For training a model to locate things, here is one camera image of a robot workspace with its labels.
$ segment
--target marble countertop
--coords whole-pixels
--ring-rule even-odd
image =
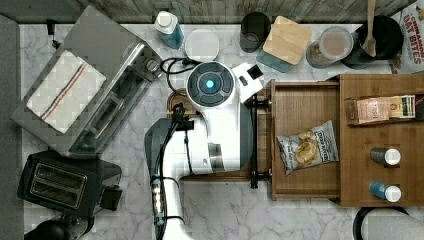
[[[156,50],[163,58],[183,56],[182,49],[164,46],[152,25],[123,25]],[[313,38],[332,25],[308,25],[314,30]],[[354,31],[358,25],[343,25]],[[57,25],[55,39],[64,39],[71,25]],[[210,29],[220,41],[217,61],[230,67],[243,62],[255,64],[256,53],[244,53],[239,47],[238,25],[183,25],[185,36],[197,28]],[[28,91],[55,49],[47,35],[45,25],[20,25],[22,96]],[[263,84],[271,79],[278,81],[318,81],[343,72],[390,73],[386,61],[370,68],[351,70],[341,63],[325,69],[312,69],[302,58],[299,66],[288,73],[279,73],[258,64],[264,72]],[[176,88],[183,87],[184,75],[174,76]],[[144,134],[159,118],[166,115],[166,102],[170,94],[164,77],[154,82],[117,135],[102,155],[102,159],[118,164],[123,170],[120,186],[124,190],[116,212],[101,211],[96,215],[93,230],[82,239],[124,240],[154,239],[151,212],[151,192],[145,164]],[[22,155],[47,150],[37,138],[22,131]],[[359,209],[341,208],[326,199],[282,199],[272,201],[271,186],[259,183],[259,189],[250,189],[249,182],[194,182],[183,181],[180,193],[184,218],[195,239],[353,239],[352,223]],[[408,209],[411,215],[424,219],[421,208]],[[25,232],[57,215],[36,204],[24,203]]]

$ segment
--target striped towel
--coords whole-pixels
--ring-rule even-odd
[[[65,133],[105,80],[83,59],[64,51],[26,106],[44,122]]]

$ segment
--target toaster oven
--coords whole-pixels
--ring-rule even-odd
[[[62,134],[26,103],[65,51],[84,59],[106,77],[71,127]],[[88,6],[36,79],[12,119],[62,156],[98,157],[152,82],[161,76],[161,58],[142,39]]]

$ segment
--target spoon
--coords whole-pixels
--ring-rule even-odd
[[[372,29],[374,25],[374,12],[376,0],[368,0],[368,35],[365,39],[362,49],[371,57],[375,57],[375,38],[372,36]]]

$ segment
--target container lid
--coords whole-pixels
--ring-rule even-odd
[[[389,149],[384,154],[387,164],[396,165],[400,162],[401,156],[400,152],[396,149]]]
[[[187,57],[192,60],[212,61],[218,56],[219,40],[213,32],[206,29],[197,29],[187,36],[184,50]]]
[[[386,188],[384,195],[386,196],[387,201],[397,202],[397,201],[399,201],[400,197],[402,196],[402,192],[400,191],[400,189],[398,187],[390,186],[390,187]]]
[[[312,30],[278,16],[263,46],[264,52],[297,65],[312,37]]]
[[[156,21],[155,28],[156,30],[163,32],[165,34],[171,34],[174,32],[175,26],[177,26],[178,18],[172,13],[161,11],[159,12]]]
[[[339,26],[327,28],[319,39],[320,52],[330,60],[340,60],[349,55],[353,48],[353,37]]]

